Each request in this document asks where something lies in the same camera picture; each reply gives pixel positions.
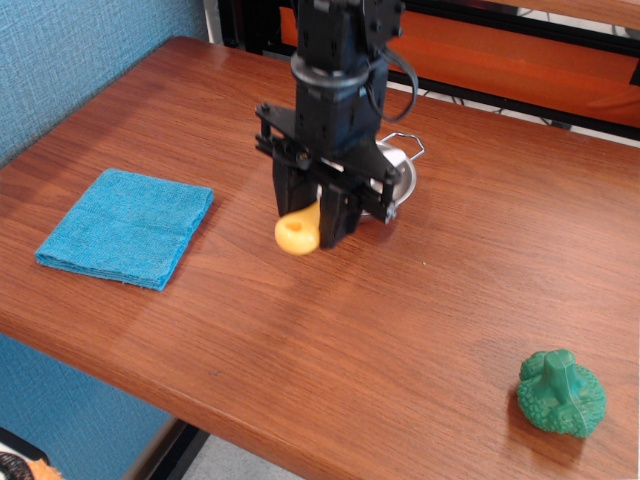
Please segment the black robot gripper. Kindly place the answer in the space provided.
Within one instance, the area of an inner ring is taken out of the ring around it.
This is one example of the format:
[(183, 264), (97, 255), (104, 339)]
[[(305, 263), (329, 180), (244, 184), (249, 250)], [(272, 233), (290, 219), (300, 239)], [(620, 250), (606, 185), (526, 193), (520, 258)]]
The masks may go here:
[[(278, 213), (302, 210), (320, 197), (320, 247), (334, 248), (352, 234), (362, 210), (389, 222), (396, 215), (394, 186), (400, 173), (376, 145), (382, 120), (387, 61), (379, 57), (352, 72), (324, 71), (296, 54), (292, 109), (263, 103), (257, 147), (273, 158), (272, 177)], [(322, 162), (344, 167), (340, 173)], [(369, 178), (381, 181), (379, 194)]]

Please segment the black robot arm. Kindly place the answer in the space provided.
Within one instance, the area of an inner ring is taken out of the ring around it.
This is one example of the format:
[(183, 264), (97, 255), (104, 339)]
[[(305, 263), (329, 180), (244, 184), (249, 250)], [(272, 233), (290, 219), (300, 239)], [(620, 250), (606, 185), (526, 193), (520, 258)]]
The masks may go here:
[(295, 106), (256, 109), (257, 147), (273, 159), (278, 212), (317, 203), (323, 249), (353, 233), (363, 213), (384, 223), (396, 216), (401, 173), (376, 135), (389, 65), (401, 62), (387, 44), (401, 32), (403, 11), (400, 1), (299, 2)]

